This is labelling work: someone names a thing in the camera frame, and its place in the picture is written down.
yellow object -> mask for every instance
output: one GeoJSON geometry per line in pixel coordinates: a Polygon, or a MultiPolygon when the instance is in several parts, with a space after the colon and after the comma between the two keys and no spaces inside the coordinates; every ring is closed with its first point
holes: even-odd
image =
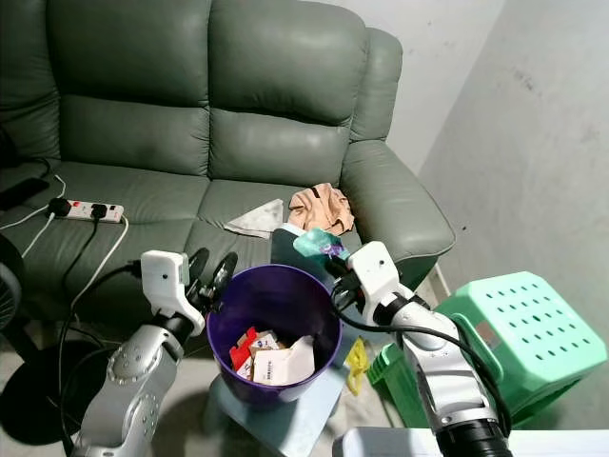
{"type": "Polygon", "coordinates": [[[358,337],[355,340],[353,347],[346,356],[346,362],[350,368],[346,385],[353,395],[359,395],[362,389],[362,375],[370,368],[362,338],[358,337]]]}

green plastic stool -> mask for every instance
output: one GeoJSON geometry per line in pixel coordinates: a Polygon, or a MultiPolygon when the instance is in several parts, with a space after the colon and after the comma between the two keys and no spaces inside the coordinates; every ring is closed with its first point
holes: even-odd
{"type": "Polygon", "coordinates": [[[473,281],[436,311],[458,323],[522,423],[607,360],[605,344],[539,276],[473,281]]]}
{"type": "Polygon", "coordinates": [[[385,346],[366,372],[372,387],[386,387],[405,426],[428,428],[417,391],[414,373],[403,352],[394,344],[385,346]]]}

gray wall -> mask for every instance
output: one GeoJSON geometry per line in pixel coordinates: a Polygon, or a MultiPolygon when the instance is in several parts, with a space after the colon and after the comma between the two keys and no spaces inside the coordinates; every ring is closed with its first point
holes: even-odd
{"type": "Polygon", "coordinates": [[[418,173],[504,0],[322,0],[359,14],[403,46],[387,144],[418,173]]]}
{"type": "MultiPolygon", "coordinates": [[[[507,0],[421,177],[451,288],[535,272],[609,341],[609,2],[507,0]]],[[[609,427],[609,367],[535,426],[609,427]]]]}

green leather sofa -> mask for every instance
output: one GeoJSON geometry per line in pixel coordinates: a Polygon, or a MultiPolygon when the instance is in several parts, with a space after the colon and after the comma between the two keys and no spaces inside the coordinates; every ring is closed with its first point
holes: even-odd
{"type": "MultiPolygon", "coordinates": [[[[71,199],[123,205],[131,227],[106,270],[148,249],[229,250],[238,269],[269,260],[266,240],[223,223],[329,182],[348,197],[350,249],[385,242],[415,287],[454,234],[384,142],[402,65],[393,36],[354,13],[298,0],[1,0],[0,123],[24,156],[50,159],[71,199]]],[[[40,165],[2,169],[0,189],[40,165]]],[[[50,188],[0,216],[44,206],[50,188]]],[[[3,234],[21,250],[38,215],[3,234]]],[[[123,228],[103,224],[69,277],[75,294],[123,228]]],[[[60,278],[92,224],[56,220],[27,257],[24,309],[66,316],[60,278]]],[[[115,277],[81,318],[149,316],[139,282],[115,277]]]]}

purple trash bin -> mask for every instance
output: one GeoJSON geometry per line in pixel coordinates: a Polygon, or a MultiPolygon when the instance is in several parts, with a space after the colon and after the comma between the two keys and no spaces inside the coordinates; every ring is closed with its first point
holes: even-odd
{"type": "Polygon", "coordinates": [[[317,279],[285,265],[263,265],[235,275],[225,290],[219,312],[207,316],[207,339],[232,393],[254,407],[292,402],[334,360],[342,325],[331,312],[330,295],[317,279]],[[289,386],[252,383],[232,369],[229,351],[248,328],[273,330],[291,345],[301,336],[314,337],[315,372],[289,386]]]}

